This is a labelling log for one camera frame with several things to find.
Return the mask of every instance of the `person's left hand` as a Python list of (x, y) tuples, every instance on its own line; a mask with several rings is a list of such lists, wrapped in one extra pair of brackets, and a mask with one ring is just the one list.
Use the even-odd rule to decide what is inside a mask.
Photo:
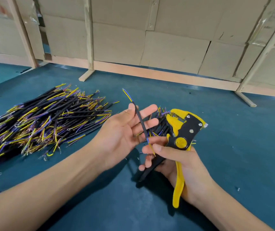
[[(157, 111), (155, 104), (140, 111), (142, 118), (145, 118)], [(158, 125), (157, 118), (144, 122), (146, 129)], [(142, 125), (135, 114), (135, 106), (130, 103), (128, 109), (111, 116), (101, 127), (100, 131), (89, 143), (92, 146), (93, 154), (96, 154), (103, 170), (110, 169), (124, 159), (132, 149), (146, 140)]]

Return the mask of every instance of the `fingernail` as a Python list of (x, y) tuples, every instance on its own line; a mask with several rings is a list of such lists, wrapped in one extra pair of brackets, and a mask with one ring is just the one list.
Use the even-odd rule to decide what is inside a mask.
[(134, 109), (135, 109), (134, 104), (133, 104), (133, 103), (130, 103), (128, 109), (134, 110)]
[(160, 152), (162, 150), (162, 146), (159, 144), (153, 144), (153, 149), (155, 152)]

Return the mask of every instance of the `yellow knob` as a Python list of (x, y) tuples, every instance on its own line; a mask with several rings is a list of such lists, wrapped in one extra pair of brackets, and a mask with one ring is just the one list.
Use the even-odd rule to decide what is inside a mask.
[(185, 148), (188, 145), (187, 140), (185, 138), (183, 138), (183, 137), (177, 138), (175, 140), (175, 144), (179, 148)]

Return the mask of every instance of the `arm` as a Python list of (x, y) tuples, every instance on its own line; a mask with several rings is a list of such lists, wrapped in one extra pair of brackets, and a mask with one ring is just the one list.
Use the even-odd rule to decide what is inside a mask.
[[(219, 230), (273, 230), (259, 220), (232, 196), (225, 192), (209, 175), (193, 147), (191, 151), (180, 151), (170, 147), (163, 147), (167, 143), (166, 137), (151, 137), (155, 153), (166, 158), (156, 168), (176, 185), (177, 169), (175, 161), (182, 164), (185, 187), (182, 197), (198, 208)], [(151, 154), (149, 146), (143, 147), (143, 153)], [(145, 165), (140, 165), (143, 171), (151, 166), (151, 155), (146, 157)]]
[[(142, 118), (157, 110), (156, 105), (140, 111)], [(146, 128), (158, 119), (145, 122)], [(94, 139), (82, 149), (33, 178), (0, 193), (0, 231), (36, 230), (55, 211), (101, 172), (124, 159), (145, 141), (135, 106), (110, 117)]]

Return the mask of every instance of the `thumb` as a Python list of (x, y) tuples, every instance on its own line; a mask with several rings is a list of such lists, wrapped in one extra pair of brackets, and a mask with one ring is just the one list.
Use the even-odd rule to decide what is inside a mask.
[(116, 114), (115, 116), (123, 126), (128, 124), (128, 122), (131, 121), (135, 116), (134, 104), (130, 103), (128, 109)]
[(184, 161), (186, 153), (187, 153), (186, 151), (181, 151), (181, 150), (174, 149), (171, 147), (163, 147), (158, 144), (153, 144), (152, 148), (155, 151), (155, 153), (159, 154), (160, 156), (162, 156), (166, 159), (171, 159), (171, 160), (175, 160), (178, 162)]

